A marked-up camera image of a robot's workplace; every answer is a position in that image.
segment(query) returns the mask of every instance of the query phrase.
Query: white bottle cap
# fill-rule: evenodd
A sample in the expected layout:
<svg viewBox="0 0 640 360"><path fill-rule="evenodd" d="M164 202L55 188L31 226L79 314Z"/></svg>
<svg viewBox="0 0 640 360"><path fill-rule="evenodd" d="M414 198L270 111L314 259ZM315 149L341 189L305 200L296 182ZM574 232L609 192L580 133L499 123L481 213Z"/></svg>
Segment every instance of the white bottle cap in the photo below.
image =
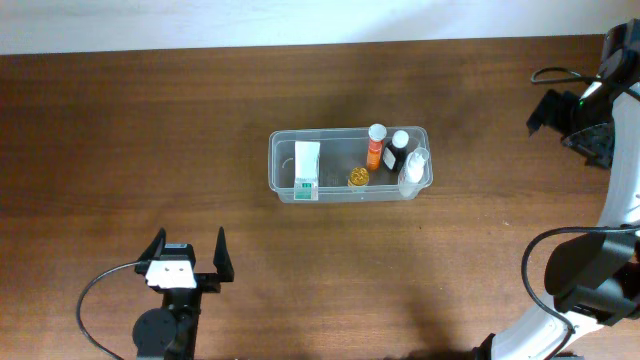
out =
<svg viewBox="0 0 640 360"><path fill-rule="evenodd" d="M369 127L369 137L373 141L382 141L387 136L387 128L380 124L373 124Z"/></svg>
<svg viewBox="0 0 640 360"><path fill-rule="evenodd" d="M398 149L402 149L409 143L409 134L404 130L398 130L391 138L391 143Z"/></svg>

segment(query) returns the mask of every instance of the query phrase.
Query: transparent bin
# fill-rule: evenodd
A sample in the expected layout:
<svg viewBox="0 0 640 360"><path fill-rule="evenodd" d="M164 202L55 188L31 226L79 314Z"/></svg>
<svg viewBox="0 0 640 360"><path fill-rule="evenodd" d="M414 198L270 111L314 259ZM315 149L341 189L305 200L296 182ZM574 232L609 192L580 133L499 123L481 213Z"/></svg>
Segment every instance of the transparent bin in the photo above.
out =
<svg viewBox="0 0 640 360"><path fill-rule="evenodd" d="M407 154L417 147L431 151L427 132L418 126L388 127L385 146L398 130L409 134ZM293 198L296 141L320 142L317 201ZM398 173L391 173L382 163L378 170L369 173L367 186L349 187L347 181L351 170L365 167L368 146L369 128L276 131L269 138L269 187L284 203L332 203L411 200L420 190L431 185L433 172L429 156L424 175L409 196L400 194Z"/></svg>

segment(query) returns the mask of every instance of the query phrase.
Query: small black bottle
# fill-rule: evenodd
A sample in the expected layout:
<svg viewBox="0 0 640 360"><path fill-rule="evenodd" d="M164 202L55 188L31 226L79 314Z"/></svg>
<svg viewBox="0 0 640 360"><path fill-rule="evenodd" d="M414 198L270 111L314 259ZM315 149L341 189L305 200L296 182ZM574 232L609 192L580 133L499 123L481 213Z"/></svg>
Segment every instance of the small black bottle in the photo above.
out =
<svg viewBox="0 0 640 360"><path fill-rule="evenodd" d="M404 130L398 130L393 134L391 142L382 152L382 163L387 170L398 172L402 169L404 161L407 159L407 144L409 143L409 134Z"/></svg>

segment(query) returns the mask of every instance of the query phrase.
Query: wood grain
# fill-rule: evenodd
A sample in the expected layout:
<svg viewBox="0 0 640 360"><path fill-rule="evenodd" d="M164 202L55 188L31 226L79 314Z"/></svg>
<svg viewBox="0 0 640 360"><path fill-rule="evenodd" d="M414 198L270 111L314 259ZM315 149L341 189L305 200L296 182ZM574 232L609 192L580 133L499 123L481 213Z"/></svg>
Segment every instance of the wood grain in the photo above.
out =
<svg viewBox="0 0 640 360"><path fill-rule="evenodd" d="M197 270L227 232L236 282L203 299L201 359L370 359L469 350L532 305L526 243L594 225L609 174L525 121L532 71L597 69L602 37L0 57L0 353L103 359L78 331L82 287L158 228ZM279 129L418 125L434 182L408 202L285 205L267 184ZM549 240L533 256L541 290ZM88 296L125 358L160 296L132 272ZM632 359L640 324L571 346Z"/></svg>

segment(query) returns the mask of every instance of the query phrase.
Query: white spray bottle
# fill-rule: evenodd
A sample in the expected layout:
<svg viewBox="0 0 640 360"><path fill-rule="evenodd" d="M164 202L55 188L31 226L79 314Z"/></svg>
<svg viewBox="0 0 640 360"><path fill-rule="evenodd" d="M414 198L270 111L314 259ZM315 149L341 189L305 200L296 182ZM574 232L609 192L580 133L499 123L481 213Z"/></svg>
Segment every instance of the white spray bottle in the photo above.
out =
<svg viewBox="0 0 640 360"><path fill-rule="evenodd" d="M409 198L420 191L417 184L422 180L427 160L429 160L429 150L425 148L417 148L407 157L407 161L398 175L398 187L403 197Z"/></svg>

